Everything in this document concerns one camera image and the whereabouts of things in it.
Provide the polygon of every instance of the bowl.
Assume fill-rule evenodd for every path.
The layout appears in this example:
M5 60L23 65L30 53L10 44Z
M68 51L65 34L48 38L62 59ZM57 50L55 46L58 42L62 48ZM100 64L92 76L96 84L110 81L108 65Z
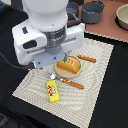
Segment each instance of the bowl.
M116 15L120 26L128 30L128 4L119 7L116 11Z

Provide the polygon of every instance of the toy bread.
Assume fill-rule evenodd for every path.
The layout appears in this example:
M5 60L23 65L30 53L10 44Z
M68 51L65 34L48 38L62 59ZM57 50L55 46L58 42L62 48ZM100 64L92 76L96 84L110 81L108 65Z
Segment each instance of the toy bread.
M57 63L57 67L60 67L62 69L65 69L67 71L70 71L74 74L76 74L80 68L80 63L73 61L71 59L67 59L66 62L63 60Z

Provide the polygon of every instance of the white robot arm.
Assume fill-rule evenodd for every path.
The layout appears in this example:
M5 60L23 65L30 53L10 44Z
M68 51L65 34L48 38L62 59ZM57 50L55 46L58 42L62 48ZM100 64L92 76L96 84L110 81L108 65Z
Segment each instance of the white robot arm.
M68 27L68 0L1 0L28 14L28 19L12 28L14 47L20 65L33 62L42 68L66 58L81 47L85 24Z

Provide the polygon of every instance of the wooden stick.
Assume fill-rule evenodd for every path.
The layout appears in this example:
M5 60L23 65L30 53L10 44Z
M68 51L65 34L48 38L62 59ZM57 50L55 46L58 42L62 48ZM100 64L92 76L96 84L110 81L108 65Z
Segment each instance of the wooden stick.
M86 57L86 56L77 55L77 57L78 57L79 59L83 59L83 60L90 61L90 62L93 62L93 63L96 62L96 59L89 58L89 57Z

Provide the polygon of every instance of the table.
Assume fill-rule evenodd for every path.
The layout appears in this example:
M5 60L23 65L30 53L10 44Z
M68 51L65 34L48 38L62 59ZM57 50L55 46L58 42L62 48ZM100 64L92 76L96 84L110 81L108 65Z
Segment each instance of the table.
M18 65L11 28L27 19L24 12L11 9L0 20L0 52ZM114 45L89 128L128 127L128 44L85 33L86 38ZM51 128L77 128L46 111L12 96L27 71L10 67L0 57L0 104Z
M84 3L91 2L93 0L84 0ZM122 6L128 4L123 2L116 1L105 1L105 7L103 10L102 18L100 22L96 24L87 24L85 29L85 33L90 33L110 39L120 40L123 42L128 42L128 31L120 28L116 24L116 11ZM81 20L81 8L79 8L78 18Z

